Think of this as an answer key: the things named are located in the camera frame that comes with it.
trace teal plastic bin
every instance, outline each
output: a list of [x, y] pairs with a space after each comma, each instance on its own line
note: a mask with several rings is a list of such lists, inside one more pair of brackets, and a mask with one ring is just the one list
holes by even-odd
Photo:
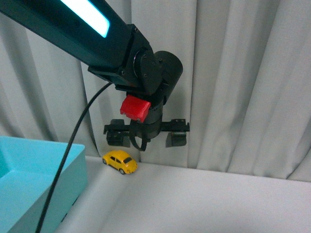
[[[67, 143], [0, 136], [0, 233], [34, 233]], [[87, 184], [85, 146], [74, 144], [42, 227], [52, 233]]]

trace red block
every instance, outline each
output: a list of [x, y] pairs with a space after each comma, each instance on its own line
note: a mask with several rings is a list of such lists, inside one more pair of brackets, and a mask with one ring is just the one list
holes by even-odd
[[151, 103], [148, 101], [127, 95], [122, 103], [120, 113], [126, 114], [126, 116], [132, 120], [139, 120], [140, 122], [144, 122], [148, 115], [150, 106]]

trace toy car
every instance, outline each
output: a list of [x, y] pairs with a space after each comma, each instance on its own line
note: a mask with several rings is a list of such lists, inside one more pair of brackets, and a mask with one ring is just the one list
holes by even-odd
[[137, 163], [128, 153], [122, 150], [112, 150], [103, 156], [103, 163], [112, 166], [122, 175], [136, 171]]

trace glowing light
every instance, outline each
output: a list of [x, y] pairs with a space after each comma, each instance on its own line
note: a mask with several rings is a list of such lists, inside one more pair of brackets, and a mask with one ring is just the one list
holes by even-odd
[[61, 0], [85, 23], [102, 37], [106, 37], [110, 27], [109, 20], [88, 0]]

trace curtain fold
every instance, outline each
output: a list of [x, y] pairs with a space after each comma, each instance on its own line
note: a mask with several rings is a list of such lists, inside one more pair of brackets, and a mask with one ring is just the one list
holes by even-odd
[[227, 171], [278, 1], [231, 1], [214, 95], [197, 168]]
[[[165, 148], [166, 133], [142, 162], [311, 182], [311, 1], [109, 0], [154, 52], [184, 71], [163, 120], [190, 121], [188, 143]], [[106, 81], [87, 66], [0, 14], [0, 134], [67, 142]], [[114, 86], [90, 108], [75, 143], [88, 155], [115, 147], [105, 124], [121, 118]]]

